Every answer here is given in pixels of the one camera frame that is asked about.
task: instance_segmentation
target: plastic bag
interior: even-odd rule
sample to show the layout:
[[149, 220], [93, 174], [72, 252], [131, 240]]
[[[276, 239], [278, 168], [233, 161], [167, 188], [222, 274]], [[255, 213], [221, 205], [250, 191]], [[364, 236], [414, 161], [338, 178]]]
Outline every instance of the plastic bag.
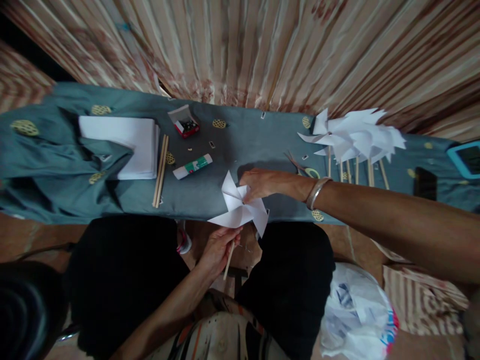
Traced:
[[375, 278], [349, 263], [336, 263], [320, 326], [322, 356], [383, 360], [390, 352], [398, 320]]

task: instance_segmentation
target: bangle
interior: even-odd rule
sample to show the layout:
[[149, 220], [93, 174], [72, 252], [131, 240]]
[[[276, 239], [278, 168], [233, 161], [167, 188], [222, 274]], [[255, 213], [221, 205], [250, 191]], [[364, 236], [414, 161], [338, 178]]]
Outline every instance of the bangle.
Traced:
[[326, 183], [328, 183], [330, 180], [332, 180], [331, 177], [323, 177], [320, 180], [318, 180], [315, 185], [313, 186], [313, 189], [310, 191], [310, 194], [308, 194], [308, 197], [306, 198], [306, 207], [309, 210], [314, 209], [314, 203], [315, 200], [317, 199], [317, 196], [320, 194], [320, 190], [324, 187]]

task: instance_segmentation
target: chair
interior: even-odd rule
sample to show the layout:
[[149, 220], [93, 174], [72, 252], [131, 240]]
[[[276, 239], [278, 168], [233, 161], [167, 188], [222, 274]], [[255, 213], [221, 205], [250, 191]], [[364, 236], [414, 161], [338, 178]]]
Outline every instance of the chair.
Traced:
[[21, 255], [16, 261], [0, 263], [0, 358], [41, 360], [60, 338], [78, 329], [64, 331], [69, 308], [62, 274], [31, 255], [50, 250], [71, 251], [75, 244], [47, 247]]

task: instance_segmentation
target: floor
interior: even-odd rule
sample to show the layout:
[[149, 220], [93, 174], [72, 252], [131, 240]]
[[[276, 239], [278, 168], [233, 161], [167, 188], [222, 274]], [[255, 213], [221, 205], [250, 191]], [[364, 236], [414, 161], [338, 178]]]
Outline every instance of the floor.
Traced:
[[[382, 264], [388, 259], [367, 237], [347, 227], [318, 224], [330, 238], [330, 242], [338, 260], [354, 262], [371, 273], [383, 284]], [[0, 214], [0, 262], [8, 262], [19, 254], [41, 249], [48, 246], [77, 242], [82, 236], [85, 225], [44, 225], [32, 220], [20, 220]], [[193, 268], [200, 258], [208, 234], [215, 225], [205, 222], [187, 222], [187, 232], [192, 237], [193, 246], [189, 253], [183, 256], [186, 264]], [[242, 231], [241, 246], [232, 255], [231, 265], [235, 268], [251, 269], [260, 260], [262, 250], [255, 239], [255, 229], [249, 224]], [[31, 259], [44, 262], [63, 272], [68, 264], [69, 255], [59, 251], [49, 251], [36, 255]], [[234, 293], [234, 281], [221, 277], [213, 284], [214, 288], [229, 295]], [[321, 359], [319, 339], [313, 349], [312, 359]], [[413, 336], [400, 332], [396, 338], [389, 360], [407, 359], [463, 359], [462, 340], [459, 336]], [[57, 343], [47, 356], [48, 360], [59, 359], [90, 359], [76, 347], [73, 337], [62, 343]]]

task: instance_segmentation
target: hand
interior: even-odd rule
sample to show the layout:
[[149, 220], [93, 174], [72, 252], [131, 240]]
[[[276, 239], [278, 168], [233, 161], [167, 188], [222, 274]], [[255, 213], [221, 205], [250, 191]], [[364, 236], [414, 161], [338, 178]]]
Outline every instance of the hand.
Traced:
[[248, 185], [250, 191], [243, 198], [243, 202], [247, 204], [254, 199], [265, 198], [279, 192], [278, 185], [291, 175], [288, 172], [260, 168], [245, 171], [240, 179], [240, 186]]
[[242, 229], [243, 226], [236, 229], [221, 227], [208, 237], [198, 266], [211, 277], [211, 281], [214, 281], [227, 265], [232, 244], [235, 243], [235, 246], [240, 244]]

